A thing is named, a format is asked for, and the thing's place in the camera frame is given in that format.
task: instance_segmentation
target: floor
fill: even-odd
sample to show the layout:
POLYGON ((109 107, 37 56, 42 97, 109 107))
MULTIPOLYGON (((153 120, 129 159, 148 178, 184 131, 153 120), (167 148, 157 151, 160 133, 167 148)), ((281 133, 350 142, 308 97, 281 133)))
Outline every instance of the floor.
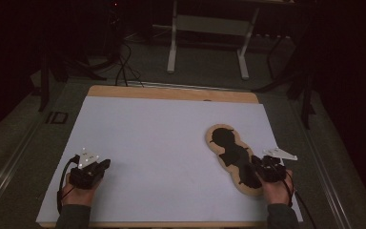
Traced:
MULTIPOLYGON (((195 41, 196 34, 179 36, 173 74, 166 72, 168 29, 159 29, 150 44, 134 34, 127 37, 122 56, 130 57, 125 69, 129 86, 249 92, 272 82, 266 56, 274 41, 268 37, 251 40, 246 53, 251 78, 243 81, 234 39, 222 47, 195 41)), ((284 68, 293 49, 291 40, 285 39, 275 50, 274 75, 284 68)), ((41 228, 35 219, 83 99, 91 85, 114 85, 119 70, 120 65, 114 65, 98 71, 107 78, 105 81, 90 80, 69 70, 67 83, 51 79, 51 102, 44 112, 38 112, 39 97, 29 95, 0 123, 0 228, 41 228), (67 122, 46 123, 50 112, 67 113, 67 122)), ((36 84, 38 76, 32 75, 36 84)), ((118 85, 124 84, 120 78, 118 85)), ((366 228, 366 190, 319 94, 313 94, 315 114, 310 115, 311 129, 307 130, 299 118, 301 100, 289 100, 285 94, 288 87, 282 85, 257 96, 265 106, 277 145, 299 158, 297 162, 286 162, 286 166, 295 172, 296 189, 317 228, 366 228)), ((301 212, 304 221, 300 227, 313 228, 306 209, 301 207, 301 212)))

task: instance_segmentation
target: forearm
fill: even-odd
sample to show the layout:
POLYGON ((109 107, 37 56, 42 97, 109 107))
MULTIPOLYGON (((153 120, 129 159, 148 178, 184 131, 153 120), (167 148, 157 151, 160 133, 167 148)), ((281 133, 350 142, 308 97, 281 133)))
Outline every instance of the forearm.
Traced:
POLYGON ((91 216, 91 207, 68 204, 62 207, 55 229, 87 229, 91 216))
POLYGON ((269 229, 298 229, 299 223, 295 211, 286 204, 270 204, 267 206, 269 229))

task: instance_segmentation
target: dark background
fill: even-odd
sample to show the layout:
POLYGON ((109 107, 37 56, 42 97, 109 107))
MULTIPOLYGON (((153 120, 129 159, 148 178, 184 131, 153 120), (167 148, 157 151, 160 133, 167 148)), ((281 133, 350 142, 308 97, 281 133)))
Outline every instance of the dark background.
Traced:
MULTIPOLYGON (((129 30, 151 37, 151 24, 171 24, 172 1, 128 2, 120 13, 129 30)), ((102 6, 79 6, 87 22, 98 18, 100 23, 103 18, 97 15, 106 12, 102 6)), ((240 6, 226 8, 227 16, 247 16, 240 6)), ((263 12, 256 31, 272 36, 286 33, 277 21, 266 23, 285 14, 283 9, 263 12)), ((103 45, 100 39, 86 41, 78 35, 83 31, 76 31, 70 10, 71 1, 0 1, 0 120, 33 90, 30 75, 40 69, 43 29, 50 31, 51 40, 74 57, 83 58, 87 52, 83 44, 87 42, 91 42, 89 48, 94 51, 103 45)), ((311 26, 297 42, 290 65, 294 70, 315 73, 314 88, 366 186, 366 1, 323 1, 311 26)))

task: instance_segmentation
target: white table leg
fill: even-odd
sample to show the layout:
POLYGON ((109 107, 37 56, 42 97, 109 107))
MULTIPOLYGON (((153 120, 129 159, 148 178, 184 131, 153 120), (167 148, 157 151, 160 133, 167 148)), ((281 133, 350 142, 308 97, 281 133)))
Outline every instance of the white table leg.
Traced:
POLYGON ((177 0, 173 1, 173 19, 172 19, 172 44, 169 51, 168 73, 174 73, 174 63, 176 60, 176 33, 177 33, 177 0))
POLYGON ((245 60, 245 53, 246 49, 248 48, 249 41, 251 40, 252 32, 254 30, 254 23, 256 22, 259 10, 260 8, 256 8, 254 10, 254 16, 252 18, 252 21, 249 23, 249 28, 245 34, 245 41, 243 43, 243 46, 241 49, 237 51, 237 59, 239 61, 240 74, 242 76, 242 79, 244 80, 249 79, 248 68, 246 66, 246 60, 245 60))

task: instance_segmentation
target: hand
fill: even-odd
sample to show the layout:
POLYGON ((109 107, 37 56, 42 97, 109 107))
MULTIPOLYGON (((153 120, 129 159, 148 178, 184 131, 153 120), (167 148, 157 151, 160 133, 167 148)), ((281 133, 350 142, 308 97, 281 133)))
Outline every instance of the hand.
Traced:
POLYGON ((94 193, 97 187, 99 187, 100 182, 101 180, 97 182, 93 188, 88 190, 78 189, 70 184, 70 174, 67 174, 67 183, 62 189, 62 205, 77 204, 91 207, 94 193))
MULTIPOLYGON (((287 176, 284 181, 287 183, 290 188, 291 194, 294 192, 294 186, 292 181, 293 171, 287 170, 287 176)), ((269 204, 274 203, 284 203, 288 205, 290 203, 290 197, 287 192, 287 189, 284 183, 280 180, 275 183, 265 182, 259 175, 256 173, 263 187, 263 195, 266 201, 269 204)))

